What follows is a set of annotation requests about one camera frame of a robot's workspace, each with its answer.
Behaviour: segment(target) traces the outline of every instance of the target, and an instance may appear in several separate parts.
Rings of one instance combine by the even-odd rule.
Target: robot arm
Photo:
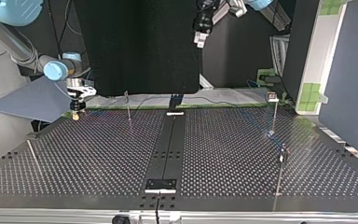
[[[193,22],[193,30],[196,32],[194,43],[197,47],[203,49],[206,38],[212,32],[213,26],[223,16],[220,10],[225,10],[225,5],[228,5],[228,10],[237,18],[245,15],[247,9],[245,4],[250,5],[254,10],[261,10],[272,3],[273,0],[196,0],[197,16]]]
[[[83,83],[82,77],[89,70],[83,70],[80,54],[64,53],[61,60],[40,55],[25,36],[16,30],[9,30],[2,23],[0,23],[0,44],[18,65],[42,72],[52,81],[66,80],[68,95],[72,100],[70,104],[72,118],[79,119],[79,115],[86,108],[85,98],[97,92]]]

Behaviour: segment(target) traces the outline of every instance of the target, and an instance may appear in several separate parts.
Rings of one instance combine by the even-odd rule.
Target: table surface
[[[0,208],[358,213],[358,159],[273,107],[89,112],[0,159]],[[290,151],[276,197],[280,145]],[[175,179],[174,194],[145,194]]]

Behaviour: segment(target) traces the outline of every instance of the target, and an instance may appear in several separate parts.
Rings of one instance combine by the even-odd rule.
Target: gray panel
[[[0,160],[0,207],[139,209],[163,122],[153,110],[67,119]]]
[[[65,82],[57,85],[66,92]],[[54,122],[69,110],[71,100],[53,81],[41,77],[0,99],[0,112],[27,119]]]
[[[358,1],[348,3],[324,94],[320,121],[358,149]]]
[[[310,49],[320,0],[297,0],[289,48],[283,70],[283,82],[289,94],[297,99]]]
[[[279,148],[262,132],[272,113],[271,107],[187,110],[183,161],[168,161],[165,172],[180,183],[169,195],[172,209],[358,212],[358,160],[309,120],[283,109],[276,137],[291,154],[282,196],[275,197]]]

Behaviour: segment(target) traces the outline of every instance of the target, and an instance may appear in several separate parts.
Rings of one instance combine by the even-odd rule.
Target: metal bracket
[[[228,0],[230,9],[229,13],[235,15],[237,18],[243,16],[248,11],[242,0]]]
[[[209,36],[208,34],[196,32],[196,35],[194,36],[194,43],[197,44],[197,48],[203,49],[203,47],[205,46],[206,38],[208,36]]]
[[[148,179],[145,193],[174,194],[176,182],[175,179]]]

